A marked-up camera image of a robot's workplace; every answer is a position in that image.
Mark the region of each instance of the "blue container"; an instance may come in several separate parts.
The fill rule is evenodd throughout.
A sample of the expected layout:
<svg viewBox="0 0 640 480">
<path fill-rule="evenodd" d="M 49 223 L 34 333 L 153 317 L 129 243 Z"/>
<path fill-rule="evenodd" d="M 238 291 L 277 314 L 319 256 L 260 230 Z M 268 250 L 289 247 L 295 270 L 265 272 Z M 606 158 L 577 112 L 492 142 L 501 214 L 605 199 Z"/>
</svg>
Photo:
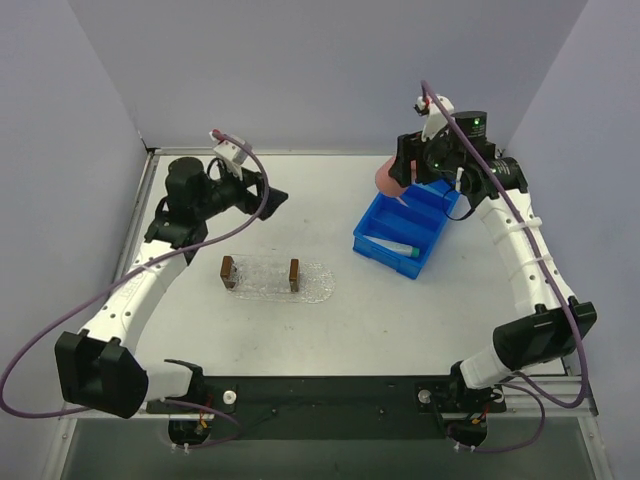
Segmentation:
<svg viewBox="0 0 640 480">
<path fill-rule="evenodd" d="M 448 221 L 442 200 L 448 190 L 449 185 L 442 180 L 429 185 L 411 185 L 402 195 L 408 207 L 379 193 L 353 231 L 353 249 L 406 277 L 417 278 Z M 444 199 L 444 210 L 449 215 L 458 197 L 457 192 L 449 192 Z M 420 255 L 416 258 L 399 255 L 365 235 L 418 247 Z"/>
</svg>

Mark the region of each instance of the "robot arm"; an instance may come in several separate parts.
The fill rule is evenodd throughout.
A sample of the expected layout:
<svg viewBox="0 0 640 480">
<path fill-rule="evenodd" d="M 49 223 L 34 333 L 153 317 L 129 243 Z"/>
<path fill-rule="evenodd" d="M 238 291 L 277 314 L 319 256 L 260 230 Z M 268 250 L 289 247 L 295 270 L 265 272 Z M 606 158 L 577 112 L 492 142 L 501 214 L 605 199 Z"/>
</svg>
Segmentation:
<svg viewBox="0 0 640 480">
<path fill-rule="evenodd" d="M 202 375 L 200 367 L 175 360 L 143 365 L 135 351 L 162 296 L 190 265 L 197 248 L 171 253 L 202 243 L 209 218 L 232 206 L 254 214 L 262 202 L 266 192 L 261 174 L 242 168 L 245 155 L 231 147 L 222 141 L 214 148 L 217 180 L 196 158 L 182 157 L 169 166 L 167 196 L 160 201 L 130 270 L 139 273 L 117 288 L 79 333 L 64 332 L 56 343 L 66 401 L 129 418 L 145 401 L 181 397 L 198 388 L 194 380 Z M 253 185 L 257 195 L 248 191 Z M 269 218 L 287 198 L 270 188 L 258 218 Z"/>
<path fill-rule="evenodd" d="M 531 207 L 528 185 L 518 162 L 496 158 L 495 145 L 485 136 L 486 113 L 462 112 L 453 117 L 458 126 L 489 164 L 509 198 L 524 218 L 519 224 L 505 199 L 499 195 L 484 170 L 468 153 L 459 138 L 443 123 L 441 113 L 429 99 L 421 97 L 416 110 L 427 115 L 423 133 L 398 137 L 397 155 L 389 176 L 401 186 L 411 184 L 411 162 L 415 161 L 416 183 L 427 184 L 444 179 L 469 200 L 469 204 L 487 227 L 507 268 L 519 320 L 497 327 L 492 342 L 478 354 L 452 367 L 459 380 L 457 394 L 473 396 L 472 390 L 488 389 L 522 368 L 568 355 L 575 340 L 565 315 L 550 285 L 545 281 L 538 260 L 546 263 L 560 292 L 567 300 L 584 337 L 596 320 L 590 302 L 579 303 L 560 276 L 540 232 L 542 224 Z M 449 111 L 451 103 L 439 97 Z M 430 120 L 442 125 L 436 132 Z M 541 258 L 533 252 L 524 227 L 531 230 L 540 248 Z"/>
</svg>

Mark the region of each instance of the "brown block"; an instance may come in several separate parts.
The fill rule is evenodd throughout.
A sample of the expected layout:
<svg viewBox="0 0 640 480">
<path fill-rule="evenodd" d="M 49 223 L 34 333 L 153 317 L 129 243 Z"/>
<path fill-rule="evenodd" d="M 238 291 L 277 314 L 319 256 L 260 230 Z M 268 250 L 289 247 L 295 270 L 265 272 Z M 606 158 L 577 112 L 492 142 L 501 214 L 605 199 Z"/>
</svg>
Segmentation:
<svg viewBox="0 0 640 480">
<path fill-rule="evenodd" d="M 292 292 L 298 292 L 300 290 L 300 262 L 297 258 L 291 259 L 291 266 L 289 267 L 289 286 Z"/>
<path fill-rule="evenodd" d="M 220 267 L 220 279 L 227 290 L 231 290 L 236 286 L 236 282 L 231 279 L 235 273 L 236 266 L 233 264 L 233 257 L 226 255 L 222 258 L 222 267 Z"/>
</svg>

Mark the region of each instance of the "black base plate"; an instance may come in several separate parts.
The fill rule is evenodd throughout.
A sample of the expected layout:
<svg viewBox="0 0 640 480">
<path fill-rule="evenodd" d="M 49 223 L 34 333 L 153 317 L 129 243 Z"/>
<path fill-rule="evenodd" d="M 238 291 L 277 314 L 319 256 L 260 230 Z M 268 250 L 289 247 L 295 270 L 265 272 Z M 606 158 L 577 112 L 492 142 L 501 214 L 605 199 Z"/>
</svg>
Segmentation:
<svg viewBox="0 0 640 480">
<path fill-rule="evenodd" d="M 418 401 L 429 390 L 442 414 L 464 416 L 447 397 L 451 377 L 336 376 L 336 377 L 204 377 L 212 407 L 232 414 L 247 440 L 366 440 L 442 438 L 433 405 Z M 234 405 L 222 395 L 234 390 Z M 491 413 L 505 411 L 492 402 Z M 185 413 L 161 402 L 149 402 L 150 414 Z M 214 421 L 212 437 L 233 434 L 235 426 Z"/>
</svg>

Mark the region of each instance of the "gray wall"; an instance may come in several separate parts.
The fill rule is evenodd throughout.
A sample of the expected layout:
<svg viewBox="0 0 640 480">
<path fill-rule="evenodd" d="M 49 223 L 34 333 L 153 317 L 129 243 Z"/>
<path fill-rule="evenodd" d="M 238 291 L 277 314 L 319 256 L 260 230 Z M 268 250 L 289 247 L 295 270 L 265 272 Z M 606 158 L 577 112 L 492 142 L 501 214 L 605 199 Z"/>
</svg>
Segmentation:
<svg viewBox="0 0 640 480">
<path fill-rule="evenodd" d="M 35 332 L 113 275 L 145 152 L 64 0 L 3 1 L 0 111 L 4 369 Z M 56 336 L 10 380 L 12 405 L 61 406 Z M 55 425 L 0 412 L 0 478 L 39 478 Z"/>
<path fill-rule="evenodd" d="M 638 478 L 640 4 L 590 0 L 509 145 L 565 278 L 599 312 L 587 337 L 616 478 Z"/>
<path fill-rule="evenodd" d="M 585 0 L 70 0 L 150 146 L 389 152 L 427 78 L 506 145 Z"/>
</svg>

